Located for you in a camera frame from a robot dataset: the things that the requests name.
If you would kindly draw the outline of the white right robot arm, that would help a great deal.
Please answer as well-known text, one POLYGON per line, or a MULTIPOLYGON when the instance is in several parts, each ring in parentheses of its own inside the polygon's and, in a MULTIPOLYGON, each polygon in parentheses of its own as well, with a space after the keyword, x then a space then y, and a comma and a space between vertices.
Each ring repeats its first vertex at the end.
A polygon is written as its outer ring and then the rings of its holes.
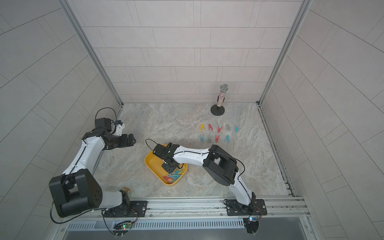
POLYGON ((249 207, 252 205, 253 192, 241 178, 237 166, 238 160, 219 146, 212 145, 209 149, 199 150, 172 143, 167 146, 157 144, 153 154, 172 170, 182 164, 203 167, 217 183, 230 188, 240 205, 249 207))

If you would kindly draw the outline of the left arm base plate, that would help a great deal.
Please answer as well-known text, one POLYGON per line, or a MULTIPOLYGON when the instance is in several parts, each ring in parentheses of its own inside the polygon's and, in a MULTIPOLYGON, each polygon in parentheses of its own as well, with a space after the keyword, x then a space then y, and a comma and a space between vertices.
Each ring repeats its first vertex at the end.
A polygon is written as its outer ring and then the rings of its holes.
POLYGON ((144 217, 148 201, 131 201, 130 206, 122 204, 103 212, 106 218, 136 218, 144 217))

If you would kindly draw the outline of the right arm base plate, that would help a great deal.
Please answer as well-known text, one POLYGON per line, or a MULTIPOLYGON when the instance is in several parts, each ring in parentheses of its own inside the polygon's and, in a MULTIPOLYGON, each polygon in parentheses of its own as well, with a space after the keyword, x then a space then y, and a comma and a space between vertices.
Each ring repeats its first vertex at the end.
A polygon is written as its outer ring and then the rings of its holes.
POLYGON ((237 200, 225 199, 224 204, 227 208, 228 216, 266 216, 268 214, 265 201, 262 199, 252 199, 246 206, 238 203, 237 200))

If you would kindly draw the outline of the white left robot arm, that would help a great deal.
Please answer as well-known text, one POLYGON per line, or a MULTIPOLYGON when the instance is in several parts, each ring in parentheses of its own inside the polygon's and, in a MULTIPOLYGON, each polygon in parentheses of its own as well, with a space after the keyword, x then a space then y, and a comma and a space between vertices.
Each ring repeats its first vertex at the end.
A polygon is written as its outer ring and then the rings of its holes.
POLYGON ((93 174, 103 151, 133 146, 136 143, 134 135, 118 136, 106 129, 94 129, 82 140, 82 146, 69 167, 49 183, 58 215, 65 218, 101 209, 105 210, 108 218, 128 216, 132 208, 127 192, 103 191, 93 174))

